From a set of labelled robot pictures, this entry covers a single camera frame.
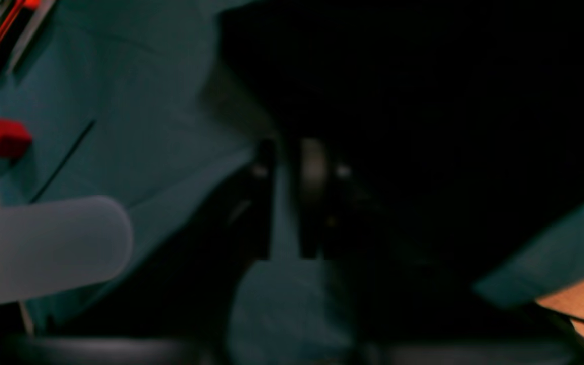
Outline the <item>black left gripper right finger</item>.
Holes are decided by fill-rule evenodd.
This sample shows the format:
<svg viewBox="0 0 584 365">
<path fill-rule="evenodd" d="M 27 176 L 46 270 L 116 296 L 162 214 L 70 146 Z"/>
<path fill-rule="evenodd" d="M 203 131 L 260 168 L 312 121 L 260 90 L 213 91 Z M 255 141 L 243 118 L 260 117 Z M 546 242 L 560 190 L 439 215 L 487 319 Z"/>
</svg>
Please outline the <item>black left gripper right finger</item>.
<svg viewBox="0 0 584 365">
<path fill-rule="evenodd" d="M 563 338 L 475 295 L 320 139 L 299 141 L 298 165 L 301 254 L 326 259 L 343 294 L 350 364 L 566 363 Z"/>
</svg>

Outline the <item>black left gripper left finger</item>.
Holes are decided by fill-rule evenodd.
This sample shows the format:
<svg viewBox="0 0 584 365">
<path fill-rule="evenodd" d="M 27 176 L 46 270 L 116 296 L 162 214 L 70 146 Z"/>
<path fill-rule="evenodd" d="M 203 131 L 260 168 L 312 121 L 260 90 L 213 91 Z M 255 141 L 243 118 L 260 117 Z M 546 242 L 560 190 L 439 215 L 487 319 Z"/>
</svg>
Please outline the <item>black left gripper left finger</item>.
<svg viewBox="0 0 584 365">
<path fill-rule="evenodd" d="M 237 285 L 268 259 L 276 145 L 226 178 L 178 231 L 109 293 L 47 335 L 67 337 L 220 337 Z"/>
</svg>

